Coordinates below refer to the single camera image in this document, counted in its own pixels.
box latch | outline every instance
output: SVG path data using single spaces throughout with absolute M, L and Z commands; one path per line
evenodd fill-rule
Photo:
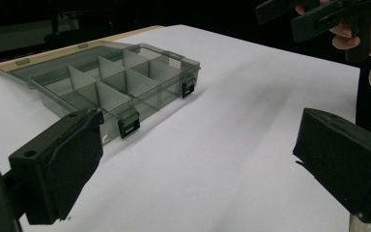
M 119 132 L 122 138 L 134 133 L 140 128 L 140 113 L 134 108 L 130 108 L 117 115 Z
M 196 79 L 193 74 L 188 75 L 183 79 L 182 84 L 183 98 L 187 97 L 189 94 L 194 92 L 195 80 Z

dark background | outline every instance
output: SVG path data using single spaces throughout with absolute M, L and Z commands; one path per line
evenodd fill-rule
M 290 50 L 301 54 L 345 63 L 344 54 L 330 45 L 331 33 L 325 33 L 313 40 L 304 43 L 294 43 L 292 39 L 290 20 L 298 14 L 292 9 L 287 14 L 270 21 L 262 26 L 258 25 L 255 7 L 263 1 L 232 1 L 227 4 L 202 4 L 201 1 L 119 1 L 119 0 L 0 0 L 0 26 L 27 23 L 31 21 L 49 20 L 60 12 L 101 9 L 107 6 L 112 9 L 114 17 L 114 33 L 126 32 L 152 25 L 184 24 L 237 39 L 265 44 L 268 46 Z M 82 27 L 108 26 L 100 14 L 86 15 L 81 19 Z M 91 37 L 81 41 L 103 37 L 107 29 L 91 33 Z M 41 44 L 41 49 L 56 48 L 46 42 Z M 18 51 L 22 53 L 28 47 Z M 39 52 L 30 47 L 31 52 Z M 16 51 L 0 53 L 0 60 L 6 56 L 19 56 Z
M 371 58 L 358 64 L 347 63 L 344 51 L 331 45 L 333 35 L 330 32 L 303 43 L 295 43 L 290 25 L 290 20 L 298 16 L 294 9 L 264 25 L 258 25 L 255 8 L 263 2 L 234 0 L 213 4 L 192 0 L 0 0 L 0 26 L 50 20 L 64 12 L 86 11 L 86 14 L 80 14 L 77 18 L 80 31 L 52 33 L 45 37 L 43 44 L 0 52 L 0 61 L 147 26 L 183 24 L 360 68 L 356 120 L 357 124 L 371 131 L 371 87 L 367 80 Z

black object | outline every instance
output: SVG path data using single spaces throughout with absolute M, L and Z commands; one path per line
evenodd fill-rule
M 182 97 L 183 99 L 194 92 L 196 78 L 194 75 L 189 75 L 185 77 L 182 83 Z
M 293 151 L 352 215 L 371 223 L 371 132 L 337 115 L 303 110 Z
M 126 138 L 140 128 L 140 113 L 134 108 L 117 116 L 120 137 Z
M 295 42 L 312 39 L 343 21 L 352 26 L 353 37 L 360 37 L 357 47 L 346 50 L 346 60 L 359 63 L 369 57 L 371 0 L 332 0 L 324 5 L 319 0 L 268 0 L 255 9 L 257 20 L 264 24 L 298 5 L 307 11 L 291 20 Z
M 96 171 L 103 149 L 102 112 L 71 113 L 9 156 L 11 170 L 0 173 L 0 231 L 66 219 L 84 185 Z

white table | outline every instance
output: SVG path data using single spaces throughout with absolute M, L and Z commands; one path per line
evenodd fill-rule
M 25 232 L 348 231 L 349 213 L 292 150 L 305 107 L 354 121 L 359 69 L 184 25 L 118 42 L 200 62 L 195 91 L 104 146 L 67 220 L 22 217 Z M 58 119 L 0 76 L 0 171 Z

plastic organizer box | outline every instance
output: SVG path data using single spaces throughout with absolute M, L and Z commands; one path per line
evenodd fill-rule
M 192 93 L 199 70 L 198 62 L 145 43 L 97 41 L 2 65 L 0 75 L 37 89 L 43 105 L 59 117 L 100 108 L 105 144 L 137 131 L 141 121 Z

